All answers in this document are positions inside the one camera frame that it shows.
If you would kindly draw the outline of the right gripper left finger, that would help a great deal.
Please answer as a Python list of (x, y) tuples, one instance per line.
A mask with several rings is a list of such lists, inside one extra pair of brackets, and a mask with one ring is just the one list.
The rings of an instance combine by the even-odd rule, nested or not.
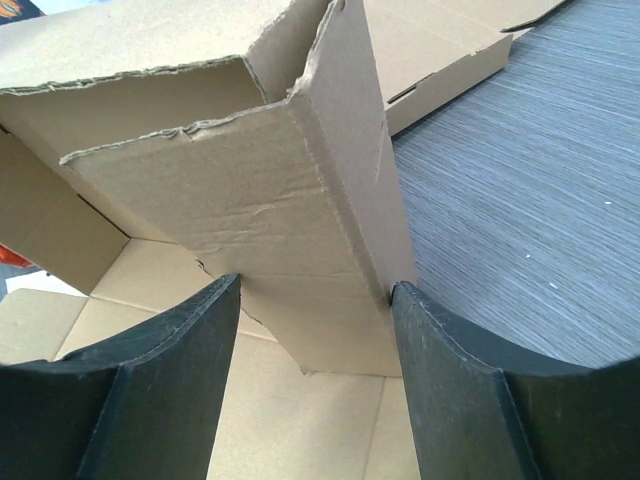
[(5, 479), (203, 479), (234, 349), (240, 278), (62, 359), (1, 370)]

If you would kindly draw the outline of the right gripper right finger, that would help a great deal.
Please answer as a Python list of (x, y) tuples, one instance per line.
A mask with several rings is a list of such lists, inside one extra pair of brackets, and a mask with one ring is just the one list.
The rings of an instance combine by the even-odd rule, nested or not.
[(452, 313), (408, 282), (391, 310), (424, 479), (635, 479), (639, 362), (560, 361)]

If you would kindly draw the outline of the large brown cardboard box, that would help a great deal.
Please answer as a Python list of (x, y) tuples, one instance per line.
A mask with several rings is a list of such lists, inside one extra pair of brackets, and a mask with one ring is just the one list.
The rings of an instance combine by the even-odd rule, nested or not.
[(227, 274), (203, 479), (414, 479), (389, 307), (417, 272), (366, 1), (113, 1), (1, 29), (1, 370)]

